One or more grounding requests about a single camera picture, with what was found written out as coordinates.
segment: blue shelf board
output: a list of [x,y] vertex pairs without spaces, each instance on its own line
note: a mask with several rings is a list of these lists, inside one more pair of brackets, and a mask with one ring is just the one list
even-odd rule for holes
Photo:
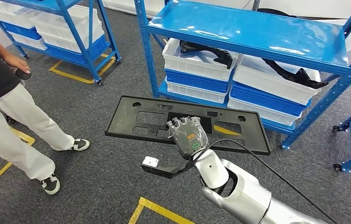
[[[62,15],[60,8],[56,2],[56,0],[0,0],[3,2],[47,12],[47,13],[52,13],[52,14],[57,14],[57,15]],[[71,6],[77,4],[81,0],[62,0],[65,4],[65,6],[70,8]]]
[[[84,68],[88,68],[88,65],[87,65],[87,64],[76,63],[76,62],[73,62],[73,61],[68,60],[67,58],[59,57],[58,55],[53,55],[53,54],[51,54],[50,52],[48,52],[48,51],[46,51],[46,50],[41,50],[41,49],[32,47],[32,46],[30,46],[30,45],[26,45],[26,44],[24,44],[24,43],[20,43],[20,42],[14,41],[14,45],[20,46],[20,47],[22,47],[22,48],[27,48],[27,49],[33,50],[33,51],[36,51],[36,52],[38,52],[38,53],[41,53],[41,54],[44,54],[44,55],[48,55],[48,56],[50,56],[50,57],[57,58],[57,59],[59,59],[59,60],[63,60],[63,61],[65,61],[65,62],[69,62],[69,63],[72,63],[72,64],[76,64],[76,65],[79,65],[79,66],[84,67]],[[95,57],[93,58],[93,61],[97,60],[97,59],[100,57],[100,55],[101,55],[104,51],[106,51],[106,50],[108,49],[108,47],[107,47],[105,50],[103,50],[102,52],[100,52],[97,56],[95,56]]]
[[[207,100],[202,100],[202,99],[197,99],[197,98],[193,98],[193,97],[188,97],[188,96],[184,96],[184,95],[180,95],[180,94],[176,94],[176,93],[172,93],[167,91],[167,83],[165,81],[162,82],[162,84],[159,86],[158,89],[158,93],[160,96],[164,96],[164,97],[168,97],[170,99],[174,99],[174,100],[180,100],[180,101],[185,101],[185,102],[190,102],[190,103],[195,103],[195,104],[202,104],[202,105],[207,105],[207,106],[215,106],[215,107],[222,107],[222,108],[227,108],[228,105],[228,96],[226,96],[225,101],[223,104],[219,104],[219,103],[214,103],[211,101],[207,101]],[[293,130],[295,129],[295,123],[292,126],[286,126],[283,124],[279,124],[267,119],[263,119],[261,118],[262,124],[265,128],[269,129],[269,130],[273,130],[273,131],[277,131],[283,134],[287,134],[287,135],[291,135],[293,134]]]
[[351,71],[343,27],[335,24],[173,0],[146,29],[339,75]]

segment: floor marking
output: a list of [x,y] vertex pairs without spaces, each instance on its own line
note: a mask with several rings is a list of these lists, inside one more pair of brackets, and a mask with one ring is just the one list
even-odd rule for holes
[[[25,133],[18,131],[14,129],[13,127],[10,127],[12,132],[15,133],[19,138],[21,138],[23,141],[25,141],[27,144],[32,145],[35,142],[35,139],[26,135]],[[12,163],[8,162],[1,170],[0,170],[0,176],[12,165]]]
[[[108,55],[106,54],[101,54],[102,57],[108,57]],[[67,77],[67,78],[72,78],[74,80],[77,80],[79,82],[83,82],[83,83],[87,83],[87,84],[93,84],[94,83],[94,80],[89,80],[89,79],[85,79],[85,78],[81,78],[81,77],[78,77],[78,76],[75,76],[75,75],[72,75],[70,73],[67,73],[67,72],[64,72],[64,71],[60,71],[60,70],[57,70],[56,68],[62,63],[63,61],[60,60],[58,61],[55,65],[53,65],[49,71],[52,71],[58,75],[61,75],[61,76],[64,76],[64,77]],[[98,73],[98,76],[101,77],[104,72],[106,72],[110,66],[115,62],[115,57],[111,57],[111,59],[109,60],[109,63],[104,66],[100,72]]]
[[231,130],[225,129],[225,128],[220,127],[220,126],[217,126],[217,125],[214,125],[214,130],[216,130],[216,131],[218,131],[218,132],[221,132],[221,133],[224,133],[224,134],[241,135],[241,134],[239,134],[239,133],[233,132],[233,131],[231,131]]
[[147,200],[143,197],[140,197],[139,199],[139,203],[137,205],[136,210],[134,210],[134,213],[132,214],[132,217],[129,220],[128,224],[135,224],[137,222],[137,219],[139,218],[142,209],[146,207],[156,213],[161,214],[162,216],[176,222],[179,224],[194,224],[193,222],[177,215],[176,213],[173,213],[172,211],[169,211],[167,209],[165,209],[164,207],[161,207],[158,204],[153,203],[150,200]]

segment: black cable harness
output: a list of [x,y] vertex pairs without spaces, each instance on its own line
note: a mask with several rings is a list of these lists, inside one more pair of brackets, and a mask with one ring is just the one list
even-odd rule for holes
[[246,151],[248,151],[253,157],[255,157],[258,161],[260,161],[265,167],[267,167],[270,171],[272,171],[274,174],[276,174],[280,179],[282,179],[286,184],[288,184],[292,189],[294,189],[296,192],[298,192],[302,197],[304,197],[308,202],[310,202],[316,209],[318,209],[321,213],[323,213],[327,218],[329,218],[333,223],[339,224],[334,218],[332,218],[330,215],[328,215],[324,210],[322,210],[316,203],[314,203],[310,198],[308,198],[304,193],[302,193],[298,188],[296,188],[293,184],[291,184],[288,180],[286,180],[284,177],[282,177],[279,173],[277,173],[273,168],[271,168],[269,165],[267,165],[263,160],[261,160],[255,153],[253,153],[250,149],[242,145],[241,143],[233,140],[233,139],[220,139],[215,142],[213,142],[211,145],[209,145],[207,148],[203,149],[201,153],[196,157],[196,159],[192,160],[192,165],[194,165],[197,160],[202,156],[209,148],[211,148],[213,145],[223,142],[223,141],[230,141],[235,143],[236,145],[242,147]]

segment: robotic arm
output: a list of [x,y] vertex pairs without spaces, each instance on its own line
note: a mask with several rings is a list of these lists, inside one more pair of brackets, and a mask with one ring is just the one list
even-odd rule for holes
[[[146,172],[172,178],[195,166],[201,175],[203,195],[244,224],[326,224],[272,198],[253,175],[219,159],[208,148],[208,138],[200,118],[174,118],[167,125],[181,156],[189,162],[185,166],[164,168],[158,166],[157,159],[146,157],[142,164]],[[221,196],[229,179],[233,180],[232,189],[229,195]]]

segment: robot finger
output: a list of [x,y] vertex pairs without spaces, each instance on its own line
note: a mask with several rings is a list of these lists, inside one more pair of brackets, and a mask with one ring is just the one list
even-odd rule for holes
[[174,117],[172,119],[173,123],[175,124],[176,127],[179,127],[181,125],[181,121],[178,119],[178,117]]
[[188,121],[189,121],[189,117],[186,117],[186,118],[180,118],[180,120],[186,124]]
[[194,123],[199,123],[200,124],[200,117],[192,117],[190,120]]
[[169,120],[166,125],[168,126],[168,128],[174,128],[173,122],[171,120]]

